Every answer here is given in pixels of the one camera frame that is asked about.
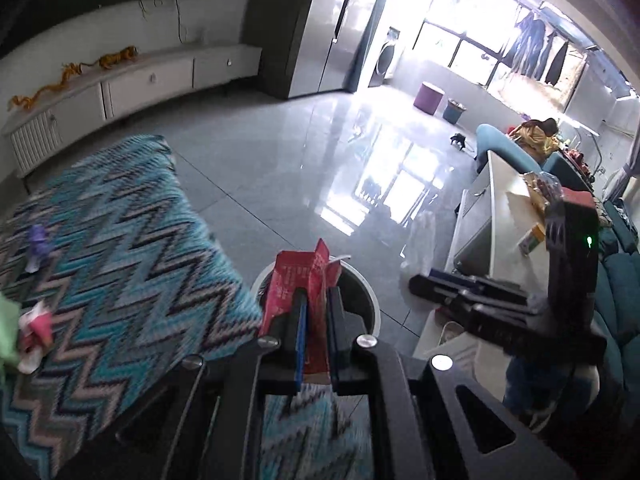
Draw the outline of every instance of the black toy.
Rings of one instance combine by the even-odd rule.
[[[451,143],[456,143],[456,146],[460,151],[465,149],[465,139],[466,137],[463,134],[455,134],[451,137]]]

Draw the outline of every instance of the trash bag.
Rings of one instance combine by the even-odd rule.
[[[404,246],[404,262],[400,271],[405,279],[416,274],[428,276],[433,266],[436,247],[436,221],[433,212],[423,211],[411,225],[409,239]]]

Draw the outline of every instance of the purple toy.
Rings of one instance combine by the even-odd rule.
[[[49,257],[51,245],[47,240],[47,231],[41,224],[29,228],[29,252],[27,266],[24,270],[33,274],[40,269],[40,265]]]

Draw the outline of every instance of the zigzag patterned rug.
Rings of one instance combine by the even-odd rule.
[[[35,223],[53,250],[27,274]],[[262,317],[158,136],[89,156],[23,203],[0,236],[0,287],[54,313],[52,351],[35,374],[8,377],[1,399],[5,430],[44,480],[183,356],[231,354]],[[290,406],[272,397],[263,435],[265,480],[372,478],[370,439],[326,387]]]

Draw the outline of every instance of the white tv stand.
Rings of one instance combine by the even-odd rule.
[[[18,176],[137,110],[257,75],[260,52],[245,44],[195,45],[141,54],[111,70],[85,68],[65,91],[46,92],[31,110],[13,113],[2,128],[1,134],[10,138]]]

